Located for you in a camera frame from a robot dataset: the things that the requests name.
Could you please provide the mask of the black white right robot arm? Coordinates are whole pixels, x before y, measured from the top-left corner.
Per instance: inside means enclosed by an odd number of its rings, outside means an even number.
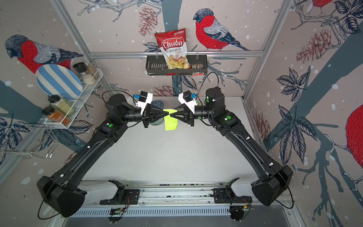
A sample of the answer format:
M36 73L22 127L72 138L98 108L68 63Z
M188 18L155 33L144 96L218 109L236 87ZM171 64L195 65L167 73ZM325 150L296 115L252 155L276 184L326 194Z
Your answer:
M282 166L250 136L241 120L226 109L225 96L214 87L206 91L205 104L197 104L197 95L186 91L178 95L181 103L172 118L194 126L196 119L208 119L210 125L232 142L249 162L258 180L251 184L256 199L265 206L271 205L289 189L293 171Z

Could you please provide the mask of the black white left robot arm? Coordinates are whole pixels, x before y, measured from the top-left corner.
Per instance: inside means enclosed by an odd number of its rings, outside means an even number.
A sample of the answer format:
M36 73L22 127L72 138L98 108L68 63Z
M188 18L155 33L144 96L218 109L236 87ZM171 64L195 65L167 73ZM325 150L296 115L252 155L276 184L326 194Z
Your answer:
M141 92L137 106L130 105L125 96L115 94L105 103L107 118L96 128L90 141L67 164L51 177L43 176L37 188L43 202L59 215L70 217L84 204L87 192L78 188L81 180L95 162L126 132L129 122L144 124L147 128L169 115L151 104L152 94Z

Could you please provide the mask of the pale green ceramic bowl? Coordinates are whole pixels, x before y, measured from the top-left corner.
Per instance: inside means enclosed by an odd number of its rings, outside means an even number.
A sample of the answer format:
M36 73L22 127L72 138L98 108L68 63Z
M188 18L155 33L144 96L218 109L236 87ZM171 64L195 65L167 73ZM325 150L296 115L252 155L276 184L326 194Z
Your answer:
M150 122L149 124L150 125L153 125L153 126L158 126L158 125L161 125L162 123L164 122L164 117L158 119L157 121L155 122Z

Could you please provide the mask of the blue patterned small bowl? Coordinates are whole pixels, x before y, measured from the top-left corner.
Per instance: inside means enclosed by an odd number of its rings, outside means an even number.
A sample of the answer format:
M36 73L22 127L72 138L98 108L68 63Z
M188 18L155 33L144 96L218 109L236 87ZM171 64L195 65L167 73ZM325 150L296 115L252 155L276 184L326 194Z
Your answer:
M151 102L151 105L163 109L164 108L164 102L162 100L154 100Z

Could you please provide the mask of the red Chuba cassava chips bag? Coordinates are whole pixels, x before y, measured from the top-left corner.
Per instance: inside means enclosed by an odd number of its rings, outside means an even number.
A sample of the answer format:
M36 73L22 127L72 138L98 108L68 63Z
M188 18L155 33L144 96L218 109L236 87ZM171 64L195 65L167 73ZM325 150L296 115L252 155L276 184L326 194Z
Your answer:
M189 69L187 59L186 30L155 33L155 38L164 56L168 69Z

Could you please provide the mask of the brown spice glass jar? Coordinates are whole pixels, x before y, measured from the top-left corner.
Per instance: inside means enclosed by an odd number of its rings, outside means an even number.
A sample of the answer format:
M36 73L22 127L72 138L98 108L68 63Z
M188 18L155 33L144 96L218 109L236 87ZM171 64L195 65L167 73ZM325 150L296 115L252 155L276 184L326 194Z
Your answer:
M89 61L87 61L85 65L87 67L88 72L94 77L95 80L97 80L99 78L99 75L97 74L97 69L95 65Z

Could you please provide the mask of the black lid spice grinder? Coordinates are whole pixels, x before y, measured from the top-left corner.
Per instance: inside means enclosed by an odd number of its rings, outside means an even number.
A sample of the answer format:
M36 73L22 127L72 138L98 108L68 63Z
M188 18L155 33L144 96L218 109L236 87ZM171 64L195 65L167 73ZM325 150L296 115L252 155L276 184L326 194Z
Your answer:
M73 65L73 68L80 74L81 79L85 85L92 86L95 84L96 80L94 79L94 76L89 73L85 63L76 63Z

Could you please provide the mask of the green sauce jar black lid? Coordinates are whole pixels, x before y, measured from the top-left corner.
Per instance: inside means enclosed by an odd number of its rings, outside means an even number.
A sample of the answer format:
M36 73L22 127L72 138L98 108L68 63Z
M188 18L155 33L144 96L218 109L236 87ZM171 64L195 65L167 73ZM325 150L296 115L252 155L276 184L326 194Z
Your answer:
M48 97L48 101L52 107L60 111L66 117L72 116L75 113L75 109L66 98L60 97L58 95L52 95Z

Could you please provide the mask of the orange sauce jar black lid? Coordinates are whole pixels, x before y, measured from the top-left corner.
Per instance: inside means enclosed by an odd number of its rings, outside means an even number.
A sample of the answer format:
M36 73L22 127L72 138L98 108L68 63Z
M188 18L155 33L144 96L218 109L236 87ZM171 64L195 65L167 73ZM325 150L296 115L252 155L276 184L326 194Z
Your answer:
M61 123L64 126L68 126L71 123L70 119L52 106L44 108L42 114L54 123Z

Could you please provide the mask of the blue white striped plate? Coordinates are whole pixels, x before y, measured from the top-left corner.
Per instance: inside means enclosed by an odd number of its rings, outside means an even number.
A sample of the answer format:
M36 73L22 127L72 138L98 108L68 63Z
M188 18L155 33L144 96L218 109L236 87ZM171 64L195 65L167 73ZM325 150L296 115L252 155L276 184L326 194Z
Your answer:
M68 100L76 100L83 92L78 76L63 66L43 65L38 68L35 76L40 89L49 96L58 95Z

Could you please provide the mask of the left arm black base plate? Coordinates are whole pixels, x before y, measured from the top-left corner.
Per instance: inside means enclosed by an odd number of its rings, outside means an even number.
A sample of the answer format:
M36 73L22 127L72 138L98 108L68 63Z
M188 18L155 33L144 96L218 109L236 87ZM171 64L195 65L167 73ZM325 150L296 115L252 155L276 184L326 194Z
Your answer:
M111 199L101 200L100 205L136 205L140 195L139 189L121 189Z

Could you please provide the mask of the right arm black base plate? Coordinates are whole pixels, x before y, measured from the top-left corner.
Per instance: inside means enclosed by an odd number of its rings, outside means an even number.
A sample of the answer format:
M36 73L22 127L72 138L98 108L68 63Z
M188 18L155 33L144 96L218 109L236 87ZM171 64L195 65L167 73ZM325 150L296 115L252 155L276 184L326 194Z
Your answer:
M237 204L237 203L252 203L252 197L250 196L241 196L238 197L233 193L231 189L227 188L214 188L213 189L213 197L216 204Z

